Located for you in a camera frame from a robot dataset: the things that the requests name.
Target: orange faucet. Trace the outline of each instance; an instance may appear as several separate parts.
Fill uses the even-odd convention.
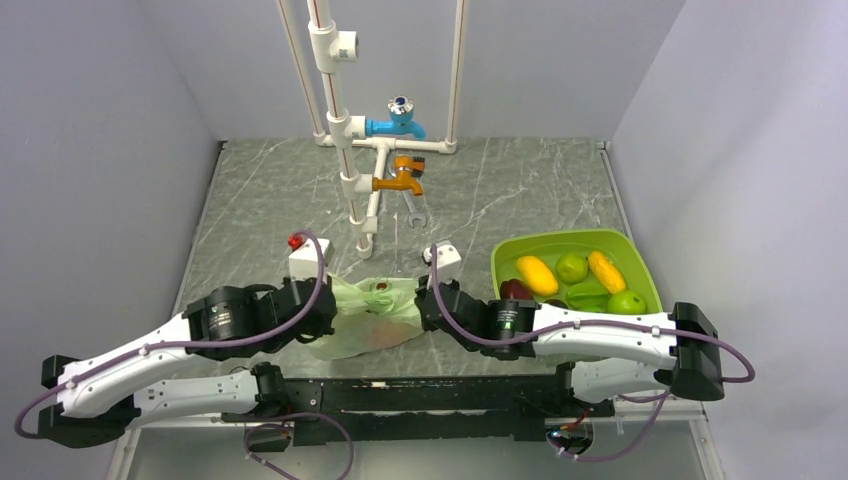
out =
[[[424,189],[421,188],[418,180],[415,180],[424,173],[424,158],[398,155],[395,157],[395,171],[397,172],[395,178],[372,179],[371,188],[375,192],[377,190],[411,190],[417,197],[424,195]]]

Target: white pvc pipe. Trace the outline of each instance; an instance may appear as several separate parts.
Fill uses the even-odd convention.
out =
[[[465,56],[465,31],[468,21],[468,2],[456,0],[456,24],[453,37],[453,71],[451,72],[451,90],[448,103],[448,133],[445,142],[456,147],[456,115],[459,106],[459,91],[462,86],[462,64]]]
[[[383,176],[386,173],[386,158],[388,158],[388,156],[388,146],[380,145],[377,147],[377,162],[374,164],[374,178],[378,178],[380,180],[383,179]],[[372,192],[371,196],[368,197],[368,211],[365,213],[367,217],[377,216],[377,209],[380,206],[380,192],[382,192],[382,190]]]
[[[328,0],[307,0],[309,19],[318,28],[327,28],[333,24],[330,18],[330,2]]]
[[[316,143],[322,147],[332,147],[333,138],[329,135],[324,135],[317,139]],[[456,151],[456,145],[448,145],[444,140],[439,142],[424,142],[421,140],[402,140],[390,137],[370,137],[362,140],[354,140],[354,147],[377,148],[384,144],[389,150],[422,150],[425,152],[453,153]]]
[[[350,140],[344,136],[344,129],[350,123],[350,116],[344,104],[341,82],[339,80],[338,65],[335,59],[330,57],[329,47],[335,35],[336,24],[330,18],[330,4],[328,0],[309,0],[309,35],[312,40],[312,52],[315,55],[315,63],[321,70],[321,79],[324,83],[324,96],[327,98],[328,129],[335,136],[336,151],[341,167],[342,188],[350,207],[350,227],[356,240],[356,250],[360,258],[371,256],[373,244],[367,234],[362,231],[365,224],[365,216],[362,207],[355,201],[355,195],[349,194],[352,185],[359,181],[359,171],[353,164],[353,149]]]
[[[326,132],[321,124],[321,113],[318,110],[315,89],[312,87],[312,77],[309,74],[306,56],[303,53],[300,31],[292,14],[291,1],[277,0],[277,6],[279,6],[280,19],[283,21],[283,27],[289,39],[289,48],[292,52],[292,58],[294,58],[294,66],[300,79],[300,86],[303,89],[303,97],[306,99],[306,107],[309,109],[309,117],[312,120],[312,135],[317,139],[323,137]]]

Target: water tap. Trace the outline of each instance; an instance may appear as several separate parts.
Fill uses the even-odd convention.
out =
[[[415,196],[424,195],[424,189],[416,178],[424,173],[424,157],[398,155],[395,157],[394,178],[371,180],[371,188],[377,190],[409,190]]]
[[[424,127],[412,120],[412,100],[398,95],[389,102],[390,122],[375,122],[365,120],[365,136],[372,135],[407,135],[412,134],[418,140],[427,138]]]

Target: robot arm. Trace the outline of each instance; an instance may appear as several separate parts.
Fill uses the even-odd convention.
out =
[[[322,250],[330,252],[329,242],[319,242]],[[250,358],[260,351],[276,352],[293,340],[305,343],[332,334],[336,306],[330,279],[325,276],[310,311],[279,335],[225,348],[197,348],[198,344],[190,343],[253,337],[274,330],[300,312],[317,281],[314,247],[311,251],[310,247],[311,241],[291,255],[292,277],[285,279],[280,289],[270,285],[221,287],[155,331],[111,352],[87,360],[58,355],[46,359],[42,385],[66,384],[66,388],[56,394],[54,405],[40,412],[39,436],[81,448],[114,440],[126,428],[163,418],[209,412],[257,418],[284,413],[288,395],[283,376],[279,367],[269,364],[220,377],[162,379],[210,360]],[[163,342],[169,346],[151,348]],[[137,354],[116,361],[128,352]],[[93,369],[99,371],[84,375]]]
[[[460,290],[455,280],[460,263],[456,249],[443,242],[437,244],[437,252],[439,282],[432,275],[422,277],[417,292],[416,305],[425,330],[442,330],[466,350],[501,360],[563,353],[608,357],[598,362],[577,362],[571,369],[569,387],[573,396],[589,403],[653,389],[670,389],[674,395],[691,400],[724,398],[718,347],[660,333],[682,330],[718,338],[715,327],[696,305],[677,303],[671,313],[630,316],[578,312],[532,300],[485,303]],[[424,260],[431,263],[428,253],[424,253]],[[436,288],[447,313],[460,327],[497,345],[471,340],[450,325],[436,301]],[[641,331],[591,325],[597,320],[633,325]],[[573,322],[574,326],[557,328],[562,322]],[[548,332],[505,345],[505,341],[541,329]]]

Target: yellow corn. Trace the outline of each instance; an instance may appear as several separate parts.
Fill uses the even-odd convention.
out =
[[[594,251],[589,255],[589,270],[610,293],[618,293],[627,288],[621,272],[601,252]]]

